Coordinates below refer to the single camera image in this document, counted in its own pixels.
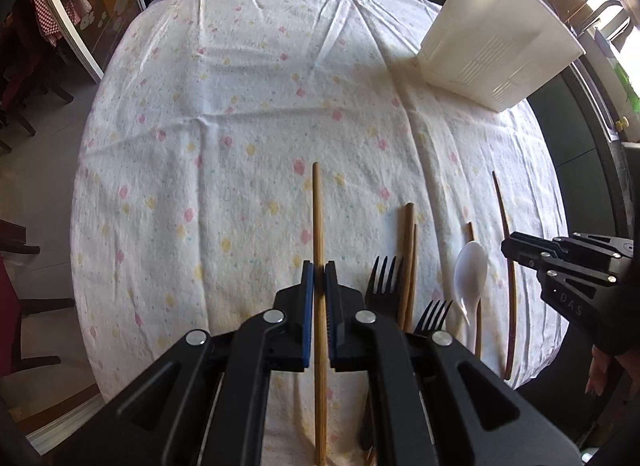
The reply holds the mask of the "person's right hand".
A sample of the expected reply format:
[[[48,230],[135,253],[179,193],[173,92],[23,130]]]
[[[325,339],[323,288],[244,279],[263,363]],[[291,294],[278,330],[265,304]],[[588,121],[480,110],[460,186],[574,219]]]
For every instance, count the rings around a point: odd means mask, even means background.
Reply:
[[[608,371],[614,363],[618,364],[620,361],[611,358],[611,356],[595,345],[591,348],[591,363],[586,383],[586,394],[595,394],[598,397],[602,396],[608,383]]]

